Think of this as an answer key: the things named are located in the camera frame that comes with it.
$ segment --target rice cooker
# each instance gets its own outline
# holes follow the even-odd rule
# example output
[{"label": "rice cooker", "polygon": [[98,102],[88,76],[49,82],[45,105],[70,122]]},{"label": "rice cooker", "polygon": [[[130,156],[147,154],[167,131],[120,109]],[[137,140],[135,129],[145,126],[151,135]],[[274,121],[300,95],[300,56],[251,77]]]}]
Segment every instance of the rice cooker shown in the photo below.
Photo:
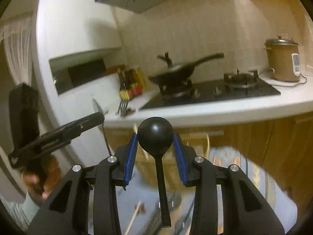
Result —
[{"label": "rice cooker", "polygon": [[279,81],[297,82],[300,80],[300,57],[298,43],[292,40],[268,39],[265,49],[269,66],[273,69],[272,78]]}]

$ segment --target yellow basket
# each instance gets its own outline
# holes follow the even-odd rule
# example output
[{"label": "yellow basket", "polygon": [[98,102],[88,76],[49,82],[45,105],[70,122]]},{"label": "yellow basket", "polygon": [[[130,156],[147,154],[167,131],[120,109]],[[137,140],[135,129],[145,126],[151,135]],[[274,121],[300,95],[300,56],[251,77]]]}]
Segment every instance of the yellow basket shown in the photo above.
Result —
[{"label": "yellow basket", "polygon": [[[206,132],[195,132],[188,134],[180,134],[184,145],[191,146],[195,149],[198,156],[208,159],[210,152],[209,135]],[[162,159],[163,171],[165,179],[165,187],[167,191],[190,191],[192,188],[186,188],[180,181],[179,173],[176,166],[176,160],[173,152],[173,146],[165,153]],[[157,172],[154,158],[149,155],[138,144],[135,165],[140,171],[144,180],[148,185],[157,188]]]}]

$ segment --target black wok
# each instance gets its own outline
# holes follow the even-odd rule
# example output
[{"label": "black wok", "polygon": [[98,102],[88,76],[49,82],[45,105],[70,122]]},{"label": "black wok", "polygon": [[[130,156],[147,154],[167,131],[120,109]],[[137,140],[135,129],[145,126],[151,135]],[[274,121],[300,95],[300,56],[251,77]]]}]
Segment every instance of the black wok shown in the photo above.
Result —
[{"label": "black wok", "polygon": [[216,53],[203,57],[195,62],[176,65],[172,64],[172,60],[169,58],[168,52],[165,53],[165,56],[159,55],[157,58],[165,61],[167,63],[167,68],[149,76],[149,80],[157,85],[177,85],[186,81],[191,76],[197,65],[213,59],[224,58],[224,53]]}]

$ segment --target light green sleeve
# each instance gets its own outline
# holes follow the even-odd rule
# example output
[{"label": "light green sleeve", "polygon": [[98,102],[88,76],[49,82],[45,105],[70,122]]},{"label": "light green sleeve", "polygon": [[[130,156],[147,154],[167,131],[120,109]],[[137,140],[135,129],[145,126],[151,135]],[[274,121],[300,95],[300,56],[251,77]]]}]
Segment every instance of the light green sleeve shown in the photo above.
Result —
[{"label": "light green sleeve", "polygon": [[23,231],[27,231],[30,222],[39,210],[39,206],[35,204],[28,192],[26,194],[25,201],[22,204],[7,202],[2,196],[0,196],[0,200],[15,223]]}]

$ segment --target black spoon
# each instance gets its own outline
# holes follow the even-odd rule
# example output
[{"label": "black spoon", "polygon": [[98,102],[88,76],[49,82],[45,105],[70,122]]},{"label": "black spoon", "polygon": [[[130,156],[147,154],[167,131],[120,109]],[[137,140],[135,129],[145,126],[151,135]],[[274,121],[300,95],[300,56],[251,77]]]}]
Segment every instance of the black spoon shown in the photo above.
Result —
[{"label": "black spoon", "polygon": [[156,177],[159,188],[161,218],[164,228],[171,227],[170,212],[167,205],[162,157],[173,142],[172,125],[164,118],[151,117],[143,121],[138,128],[138,143],[156,162]]}]

